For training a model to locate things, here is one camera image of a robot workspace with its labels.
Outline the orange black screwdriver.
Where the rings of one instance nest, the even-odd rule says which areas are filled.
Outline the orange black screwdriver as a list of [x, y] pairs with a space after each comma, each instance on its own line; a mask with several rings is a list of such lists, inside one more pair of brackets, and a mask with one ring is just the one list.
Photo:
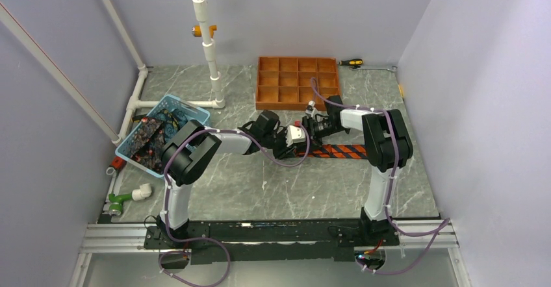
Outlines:
[[341, 60], [339, 62], [340, 66], [348, 66], [351, 68], [360, 68], [363, 65], [363, 60], [361, 58], [354, 58], [349, 60]]

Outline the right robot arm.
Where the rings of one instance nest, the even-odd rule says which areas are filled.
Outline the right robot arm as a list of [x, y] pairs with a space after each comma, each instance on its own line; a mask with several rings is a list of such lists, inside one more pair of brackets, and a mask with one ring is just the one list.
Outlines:
[[[316, 103], [309, 101], [302, 125], [311, 139], [309, 149], [298, 149], [299, 155], [315, 157], [350, 157], [366, 159], [372, 167], [368, 197], [361, 210], [359, 239], [373, 245], [392, 229], [391, 195], [400, 170], [413, 155], [413, 144], [399, 110], [376, 110], [363, 106], [345, 106], [338, 95], [325, 102], [326, 114], [320, 114]], [[323, 139], [338, 132], [362, 132], [362, 149], [345, 145], [325, 145]]]

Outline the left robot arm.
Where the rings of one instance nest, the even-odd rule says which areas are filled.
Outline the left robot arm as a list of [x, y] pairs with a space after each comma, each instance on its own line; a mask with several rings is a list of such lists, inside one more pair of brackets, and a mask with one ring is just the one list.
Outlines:
[[162, 150], [165, 191], [157, 218], [161, 240], [177, 248], [189, 237], [188, 205], [192, 185], [216, 154], [261, 152], [279, 163], [287, 155], [293, 155], [299, 145], [310, 148], [307, 129], [301, 123], [282, 127], [279, 116], [268, 110], [236, 129], [215, 129], [195, 119], [188, 121]]

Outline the silver wrench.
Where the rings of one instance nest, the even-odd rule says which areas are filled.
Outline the silver wrench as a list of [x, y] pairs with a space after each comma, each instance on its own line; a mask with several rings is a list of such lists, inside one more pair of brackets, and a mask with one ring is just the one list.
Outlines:
[[397, 66], [357, 66], [351, 68], [352, 70], [370, 70], [370, 71], [388, 71], [391, 73], [396, 73], [398, 70]]

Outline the white diagonal wall pipe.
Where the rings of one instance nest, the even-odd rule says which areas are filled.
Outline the white diagonal wall pipe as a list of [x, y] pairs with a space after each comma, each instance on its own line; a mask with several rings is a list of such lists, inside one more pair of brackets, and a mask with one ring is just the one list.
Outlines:
[[113, 144], [121, 141], [96, 108], [87, 100], [83, 93], [74, 85], [67, 75], [56, 65], [52, 58], [42, 49], [38, 42], [28, 33], [23, 25], [13, 16], [8, 8], [1, 3], [1, 23], [12, 33], [38, 63], [56, 80], [63, 90], [82, 108], [92, 121], [108, 136]]

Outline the orange navy striped tie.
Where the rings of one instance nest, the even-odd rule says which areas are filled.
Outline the orange navy striped tie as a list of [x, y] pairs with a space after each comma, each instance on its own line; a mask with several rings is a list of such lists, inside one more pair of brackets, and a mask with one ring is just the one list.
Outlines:
[[309, 151], [309, 154], [307, 156], [312, 158], [339, 158], [358, 160], [366, 160], [368, 158], [366, 147], [361, 144], [325, 144], [319, 147], [314, 147]]

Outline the green white pipe fitting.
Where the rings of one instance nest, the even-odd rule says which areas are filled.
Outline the green white pipe fitting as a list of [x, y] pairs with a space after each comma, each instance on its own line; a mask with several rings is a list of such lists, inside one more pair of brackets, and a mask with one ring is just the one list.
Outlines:
[[150, 183], [141, 184], [139, 188], [133, 190], [131, 193], [119, 194], [110, 193], [107, 196], [107, 200], [110, 205], [107, 210], [110, 216], [120, 216], [123, 212], [123, 204], [126, 201], [142, 201], [150, 197], [152, 194], [152, 188]]

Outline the white pvc pipe stand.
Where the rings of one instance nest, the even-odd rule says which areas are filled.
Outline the white pvc pipe stand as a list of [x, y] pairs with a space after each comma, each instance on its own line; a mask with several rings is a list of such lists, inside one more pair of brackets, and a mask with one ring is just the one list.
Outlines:
[[200, 107], [224, 108], [225, 99], [222, 90], [221, 75], [216, 63], [216, 46], [209, 29], [209, 14], [207, 0], [192, 0], [194, 13], [201, 31], [202, 47], [209, 67], [209, 77], [211, 82], [211, 91], [213, 100], [202, 101], [198, 103]]

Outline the brown compartment tray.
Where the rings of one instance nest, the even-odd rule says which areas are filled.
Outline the brown compartment tray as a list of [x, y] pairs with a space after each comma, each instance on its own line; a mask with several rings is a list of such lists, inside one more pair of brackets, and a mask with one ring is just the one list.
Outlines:
[[305, 110], [309, 101], [318, 110], [326, 109], [310, 79], [317, 80], [318, 92], [326, 99], [341, 95], [337, 61], [334, 58], [302, 56], [260, 56], [257, 64], [255, 108], [257, 110]]

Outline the dark patterned ties pile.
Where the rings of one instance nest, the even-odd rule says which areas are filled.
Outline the dark patterned ties pile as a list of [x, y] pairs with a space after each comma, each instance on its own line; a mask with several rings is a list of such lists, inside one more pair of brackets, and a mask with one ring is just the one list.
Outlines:
[[163, 109], [157, 114], [133, 117], [140, 125], [131, 136], [129, 154], [141, 166], [155, 173], [162, 171], [161, 155], [165, 144], [187, 123], [185, 113], [175, 109]]

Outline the blue plastic basket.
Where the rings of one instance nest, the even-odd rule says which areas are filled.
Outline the blue plastic basket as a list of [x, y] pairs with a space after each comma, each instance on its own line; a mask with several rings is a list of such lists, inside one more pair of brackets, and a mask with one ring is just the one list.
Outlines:
[[[190, 120], [196, 120], [203, 125], [209, 126], [211, 125], [211, 114], [207, 110], [196, 107], [194, 105], [191, 105], [190, 103], [184, 102], [180, 100], [180, 98], [174, 96], [174, 95], [165, 95], [159, 103], [153, 107], [146, 115], [152, 116], [154, 114], [157, 114], [163, 109], [168, 109], [169, 111], [178, 109], [185, 113], [188, 121]], [[137, 167], [138, 169], [141, 169], [142, 171], [145, 171], [146, 173], [149, 173], [150, 175], [161, 178], [163, 174], [163, 167], [162, 171], [160, 173], [155, 173], [151, 171], [150, 169], [145, 168], [144, 166], [141, 166], [134, 160], [131, 160], [130, 154], [129, 154], [129, 144], [131, 140], [131, 136], [133, 133], [137, 130], [137, 127], [140, 124], [138, 122], [135, 122], [135, 127], [131, 130], [131, 132], [127, 135], [127, 137], [122, 141], [122, 143], [116, 148], [116, 156], [120, 157], [121, 159], [125, 160], [126, 162], [132, 164], [133, 166]]]

